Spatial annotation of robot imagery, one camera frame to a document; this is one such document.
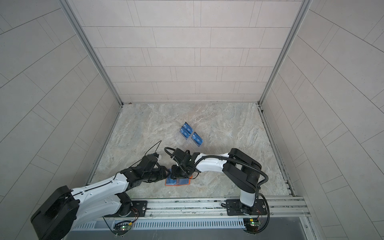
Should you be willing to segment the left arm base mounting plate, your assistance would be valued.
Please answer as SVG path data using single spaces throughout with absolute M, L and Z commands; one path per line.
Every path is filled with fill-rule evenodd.
M 107 218 L 134 218 L 144 217 L 146 213 L 147 201 L 132 201 L 123 203 L 118 211 L 113 215 L 106 215 Z

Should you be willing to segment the orange leather card holder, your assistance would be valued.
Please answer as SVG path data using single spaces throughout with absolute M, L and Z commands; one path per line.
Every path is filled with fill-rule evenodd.
M 178 187 L 178 186 L 187 186 L 191 183 L 191 179 L 173 179 L 178 180 L 178 185 L 176 186 L 167 186 L 167 187 Z

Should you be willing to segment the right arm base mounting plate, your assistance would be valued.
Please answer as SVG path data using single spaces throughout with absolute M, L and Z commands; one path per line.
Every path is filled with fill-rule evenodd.
M 267 204 L 263 199 L 256 199 L 254 205 L 249 207 L 239 199 L 228 199 L 224 204 L 228 216 L 267 216 Z

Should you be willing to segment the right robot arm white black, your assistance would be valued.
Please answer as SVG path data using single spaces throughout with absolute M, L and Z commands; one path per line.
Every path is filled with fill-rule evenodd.
M 269 177 L 262 171 L 259 162 L 252 159 L 239 149 L 232 148 L 223 155 L 191 154 L 189 150 L 164 148 L 172 160 L 171 179 L 194 179 L 194 174 L 217 172 L 225 174 L 240 190 L 240 199 L 233 207 L 226 208 L 233 215 L 267 215 L 267 201 L 259 200 L 261 186 L 268 182 Z

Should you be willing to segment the clear acrylic card display stand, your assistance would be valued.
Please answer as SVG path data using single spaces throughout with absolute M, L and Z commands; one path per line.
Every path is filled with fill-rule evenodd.
M 188 148 L 188 149 L 193 149 L 193 150 L 197 150 L 197 151 L 204 151 L 205 150 L 205 141 L 203 142 L 203 144 L 198 147 L 194 141 L 192 140 L 192 134 L 190 135 L 190 137 L 186 140 L 182 134 L 180 133 L 180 129 L 181 127 L 183 127 L 183 124 L 185 122 L 182 122 L 181 124 L 177 124 L 176 125 L 176 132 L 177 132 L 177 136 L 178 136 L 178 142 L 181 146 L 183 146 L 184 148 Z

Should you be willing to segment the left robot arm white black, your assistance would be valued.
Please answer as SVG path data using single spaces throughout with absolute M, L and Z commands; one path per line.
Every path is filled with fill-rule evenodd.
M 144 156 L 135 167 L 92 185 L 57 188 L 32 215 L 31 223 L 40 240 L 61 240 L 77 226 L 104 216 L 139 217 L 127 191 L 141 183 L 165 180 L 170 171 L 158 163 L 157 153 Z

